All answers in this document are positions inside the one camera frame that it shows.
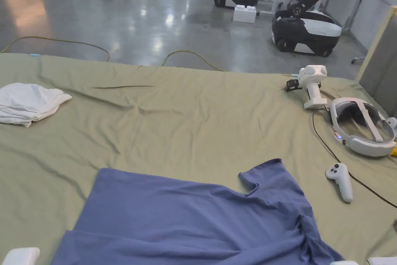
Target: yellow object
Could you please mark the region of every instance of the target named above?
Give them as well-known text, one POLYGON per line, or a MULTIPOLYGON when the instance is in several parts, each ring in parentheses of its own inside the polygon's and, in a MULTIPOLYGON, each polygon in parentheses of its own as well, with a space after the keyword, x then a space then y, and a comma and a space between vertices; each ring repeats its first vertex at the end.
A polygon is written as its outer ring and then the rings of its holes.
POLYGON ((391 156, 397 156, 397 146, 394 147, 392 153, 390 154, 391 156))
POLYGON ((4 53, 6 50, 8 50, 11 47, 11 45, 14 44, 17 40, 21 40, 21 39, 25 39, 25 38, 41 38, 41 39, 47 39, 47 40, 63 41, 63 42, 66 42, 66 43, 88 45, 88 46, 92 46, 92 47, 98 48, 98 49, 100 49, 102 51, 105 51, 108 54, 108 58, 106 59, 106 61, 109 61, 109 59, 110 59, 109 52, 106 51, 104 48, 101 48, 99 46, 95 46, 95 45, 88 44, 88 43, 83 43, 83 42, 77 42, 77 41, 74 41, 74 40, 57 39, 57 38, 49 38, 49 37, 42 37, 42 36, 24 36, 24 37, 19 37, 17 39, 14 39, 4 50, 1 51, 1 53, 4 53))
POLYGON ((166 59, 163 61, 163 64, 162 64, 161 66, 164 66, 164 64, 166 63, 166 61, 167 61, 167 59, 168 59, 169 56, 171 56, 172 54, 178 53, 178 52, 187 52, 187 53, 195 54, 195 55, 199 56, 199 57, 200 57, 206 64, 208 64, 210 67, 215 68, 216 70, 219 70, 219 71, 225 71, 225 70, 223 70, 223 69, 220 69, 220 68, 217 68, 217 67, 213 66, 211 63, 209 63, 208 61, 206 61, 206 60, 205 60, 202 56, 200 56, 199 54, 197 54, 197 53, 195 53, 195 52, 192 52, 192 51, 188 51, 188 50, 179 50, 179 51, 175 51, 175 52, 169 53, 169 54, 167 55, 166 59))
MULTIPOLYGON (((47 40, 62 41, 62 42, 66 42, 66 43, 75 43, 75 44, 88 45, 88 46, 92 46, 92 47, 98 48, 98 49, 100 49, 102 51, 105 51, 108 54, 108 58, 106 59, 106 61, 109 61, 109 59, 110 59, 110 53, 108 51, 106 51, 104 48, 101 48, 99 46, 96 46, 96 45, 93 45, 93 44, 88 44, 88 43, 83 43, 83 42, 78 42, 78 41, 74 41, 74 40, 49 38, 49 37, 43 37, 43 36, 24 36, 24 37, 19 37, 17 39, 14 39, 8 46, 6 46, 6 48, 4 50, 1 51, 1 53, 4 53, 6 50, 8 50, 11 47, 11 45, 14 44, 16 41, 24 39, 24 38, 41 38, 41 39, 47 39, 47 40)), ((167 61, 169 56, 171 56, 172 54, 175 54, 175 53, 179 53, 179 52, 187 52, 187 53, 195 54, 195 55, 199 56, 206 64, 208 64, 212 68, 214 68, 216 70, 219 70, 219 71, 225 71, 225 70, 222 70, 220 68, 217 68, 217 67, 213 66, 211 63, 206 61, 201 55, 199 55, 199 54, 197 54, 197 53, 195 53, 193 51, 188 51, 188 50, 179 50, 179 51, 175 51, 175 52, 169 53, 167 55, 166 59, 163 61, 163 64, 161 66, 164 66, 164 64, 167 61)))

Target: white box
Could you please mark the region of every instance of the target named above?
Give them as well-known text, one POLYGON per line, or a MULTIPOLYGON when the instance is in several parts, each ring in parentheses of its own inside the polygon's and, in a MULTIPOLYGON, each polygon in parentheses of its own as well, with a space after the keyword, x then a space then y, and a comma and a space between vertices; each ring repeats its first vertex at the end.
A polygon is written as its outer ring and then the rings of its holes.
POLYGON ((257 9, 254 6, 236 5, 234 8, 233 21, 254 23, 257 9))

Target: t-shirt sleeve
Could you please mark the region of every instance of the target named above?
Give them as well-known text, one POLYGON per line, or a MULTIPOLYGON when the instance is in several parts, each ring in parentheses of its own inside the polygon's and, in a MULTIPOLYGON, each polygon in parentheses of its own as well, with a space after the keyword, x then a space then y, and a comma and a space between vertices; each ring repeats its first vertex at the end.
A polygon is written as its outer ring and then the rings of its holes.
POLYGON ((291 174, 284 168, 280 159, 273 159, 260 164, 247 172, 239 173, 238 177, 249 189, 258 186, 258 191, 263 195, 266 192, 277 192, 287 196, 288 199, 298 199, 304 194, 291 174))

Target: blue t-shirt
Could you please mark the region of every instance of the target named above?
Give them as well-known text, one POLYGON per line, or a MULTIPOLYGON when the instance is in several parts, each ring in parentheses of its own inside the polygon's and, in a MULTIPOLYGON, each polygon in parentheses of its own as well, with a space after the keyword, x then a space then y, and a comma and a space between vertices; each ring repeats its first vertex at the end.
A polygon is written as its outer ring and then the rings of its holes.
POLYGON ((250 189, 101 169, 52 265, 329 265, 343 260, 281 160, 239 173, 250 189))

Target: vr headset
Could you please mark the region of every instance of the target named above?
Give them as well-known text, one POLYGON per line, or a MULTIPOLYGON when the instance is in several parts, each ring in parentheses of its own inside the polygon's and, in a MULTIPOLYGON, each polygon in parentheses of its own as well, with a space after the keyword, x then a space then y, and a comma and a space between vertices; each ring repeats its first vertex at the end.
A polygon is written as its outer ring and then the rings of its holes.
POLYGON ((396 146, 395 132, 386 120, 374 106, 361 99, 344 97, 335 99, 328 107, 328 113, 331 119, 331 125, 336 133, 341 136, 342 143, 347 145, 351 150, 367 156, 385 156, 390 155, 396 146), (345 133, 338 122, 348 118, 353 118, 359 125, 366 126, 372 134, 372 139, 348 135, 345 133), (388 137, 383 139, 376 125, 381 122, 384 131, 388 137))

